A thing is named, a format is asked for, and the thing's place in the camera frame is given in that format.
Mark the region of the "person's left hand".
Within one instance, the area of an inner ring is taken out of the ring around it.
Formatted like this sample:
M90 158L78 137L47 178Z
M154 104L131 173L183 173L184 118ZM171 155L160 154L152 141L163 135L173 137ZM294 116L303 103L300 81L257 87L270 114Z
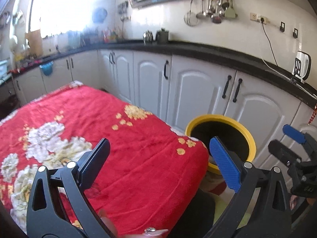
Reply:
M107 226L107 228L115 235L115 237L119 237L118 231L114 223L107 217L106 211L104 209L101 209L98 212L98 216L103 221L103 223ZM163 237L163 234L167 232L168 232L167 229L155 229L154 227L149 227L145 229L142 234L127 234L121 237L126 237L126 238Z

